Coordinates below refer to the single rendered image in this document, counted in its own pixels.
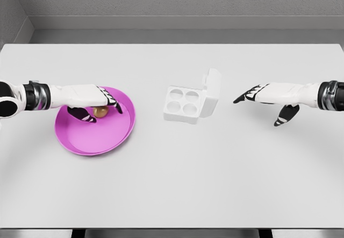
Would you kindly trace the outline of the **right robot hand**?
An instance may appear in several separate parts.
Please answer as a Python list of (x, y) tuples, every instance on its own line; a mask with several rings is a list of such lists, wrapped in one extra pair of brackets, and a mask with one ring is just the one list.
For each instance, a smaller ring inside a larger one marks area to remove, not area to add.
[(274, 122), (274, 126), (281, 126), (289, 122), (299, 111), (296, 95), (292, 94), (293, 84), (269, 83), (259, 84), (236, 98), (233, 103), (252, 101), (262, 104), (282, 105), (282, 109)]

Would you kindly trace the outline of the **brown egg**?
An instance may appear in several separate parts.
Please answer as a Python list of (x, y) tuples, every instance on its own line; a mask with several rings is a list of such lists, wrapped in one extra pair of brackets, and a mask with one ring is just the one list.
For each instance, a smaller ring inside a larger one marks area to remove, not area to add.
[(108, 114), (108, 111), (109, 111), (108, 106), (98, 106), (92, 109), (94, 117), (96, 118), (104, 118)]

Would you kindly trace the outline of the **pink round plate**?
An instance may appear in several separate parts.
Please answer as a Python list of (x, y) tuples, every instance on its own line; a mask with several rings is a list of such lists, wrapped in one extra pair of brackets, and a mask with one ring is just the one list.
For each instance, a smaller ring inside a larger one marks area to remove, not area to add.
[(55, 135), (68, 151), (85, 156), (99, 155), (111, 151), (130, 135), (135, 123), (135, 107), (130, 97), (121, 90), (105, 87), (119, 102), (123, 114), (109, 108), (108, 114), (96, 123), (80, 121), (71, 116), (63, 106), (55, 119)]

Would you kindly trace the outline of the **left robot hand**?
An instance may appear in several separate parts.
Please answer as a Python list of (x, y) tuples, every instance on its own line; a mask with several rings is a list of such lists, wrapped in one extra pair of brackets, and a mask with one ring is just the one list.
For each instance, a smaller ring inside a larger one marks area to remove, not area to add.
[(74, 118), (96, 123), (95, 117), (87, 111), (87, 107), (114, 106), (122, 114), (119, 102), (105, 89), (94, 84), (63, 86), (67, 112)]

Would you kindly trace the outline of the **white egg box lid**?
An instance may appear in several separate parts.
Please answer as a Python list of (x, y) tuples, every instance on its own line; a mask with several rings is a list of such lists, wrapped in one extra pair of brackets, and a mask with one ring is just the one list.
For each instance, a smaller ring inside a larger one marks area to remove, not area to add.
[(203, 87), (201, 96), (200, 117), (206, 118), (213, 114), (220, 96), (221, 73), (210, 68), (208, 73), (203, 77)]

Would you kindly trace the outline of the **white egg box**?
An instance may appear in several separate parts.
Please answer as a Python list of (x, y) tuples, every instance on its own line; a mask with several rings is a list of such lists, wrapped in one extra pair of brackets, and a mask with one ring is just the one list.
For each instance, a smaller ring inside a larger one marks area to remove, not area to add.
[(205, 93), (204, 89), (169, 86), (163, 109), (164, 120), (197, 124)]

